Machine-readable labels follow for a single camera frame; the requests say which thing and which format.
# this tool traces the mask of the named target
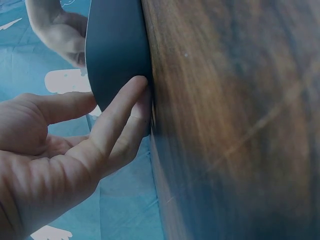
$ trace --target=hand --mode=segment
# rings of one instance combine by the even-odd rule
[[[59,0],[26,0],[30,24],[35,34],[51,50],[83,68],[88,18],[62,9]]]
[[[149,125],[147,80],[131,79],[90,135],[48,134],[48,125],[79,118],[95,106],[91,93],[79,92],[23,94],[0,103],[0,239],[30,235],[134,159]]]

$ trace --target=wooden surface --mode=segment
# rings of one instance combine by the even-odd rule
[[[142,4],[167,239],[320,239],[320,2]]]

